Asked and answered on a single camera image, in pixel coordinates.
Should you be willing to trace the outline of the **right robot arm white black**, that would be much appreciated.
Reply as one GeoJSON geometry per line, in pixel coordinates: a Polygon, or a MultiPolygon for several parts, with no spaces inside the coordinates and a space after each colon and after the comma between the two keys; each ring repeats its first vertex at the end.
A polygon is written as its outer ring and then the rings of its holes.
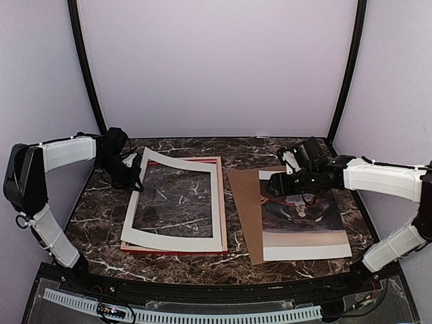
{"type": "Polygon", "coordinates": [[[398,165],[366,157],[338,155],[329,160],[316,138],[277,152],[284,172],[270,176],[267,190],[275,196],[317,194],[327,189],[366,190],[418,203],[416,216],[386,239],[372,245],[350,268],[345,288],[360,292],[388,264],[431,243],[431,166],[398,165]]]}

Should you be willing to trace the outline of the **dark flower photo print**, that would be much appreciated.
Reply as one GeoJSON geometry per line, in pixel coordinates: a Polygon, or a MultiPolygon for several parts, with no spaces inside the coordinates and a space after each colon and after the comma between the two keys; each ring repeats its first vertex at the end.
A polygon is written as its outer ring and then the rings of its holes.
{"type": "Polygon", "coordinates": [[[274,196],[275,171],[259,171],[264,261],[305,261],[352,256],[348,235],[331,190],[274,196]]]}

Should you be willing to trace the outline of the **brown cardboard backing board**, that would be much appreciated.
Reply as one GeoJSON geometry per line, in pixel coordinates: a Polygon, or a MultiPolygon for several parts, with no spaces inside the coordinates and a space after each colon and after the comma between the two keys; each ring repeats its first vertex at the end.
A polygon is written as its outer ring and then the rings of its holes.
{"type": "Polygon", "coordinates": [[[259,170],[229,171],[227,177],[234,196],[250,262],[252,265],[260,265],[264,263],[264,260],[259,170]]]}

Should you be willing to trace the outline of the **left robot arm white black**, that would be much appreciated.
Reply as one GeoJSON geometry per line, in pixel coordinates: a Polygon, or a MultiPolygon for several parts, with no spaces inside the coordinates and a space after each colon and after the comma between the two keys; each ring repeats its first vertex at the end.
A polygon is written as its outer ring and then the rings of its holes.
{"type": "Polygon", "coordinates": [[[130,148],[123,152],[130,145],[121,128],[109,128],[104,135],[79,132],[36,144],[19,143],[10,152],[3,193],[18,212],[16,224],[23,230],[30,228],[42,249],[62,267],[73,269],[68,281],[81,294],[90,294],[95,289],[95,279],[79,268],[86,265],[86,260],[53,216],[46,174],[78,162],[94,161],[97,168],[110,176],[114,188],[142,192],[136,151],[130,148]]]}

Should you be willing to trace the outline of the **clear acrylic sheet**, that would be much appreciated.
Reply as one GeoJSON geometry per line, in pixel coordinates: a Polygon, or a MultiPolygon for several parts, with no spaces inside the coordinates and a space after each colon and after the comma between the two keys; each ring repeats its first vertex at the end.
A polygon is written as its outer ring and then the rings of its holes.
{"type": "Polygon", "coordinates": [[[207,172],[148,164],[135,230],[181,238],[211,238],[211,177],[207,172]]]}

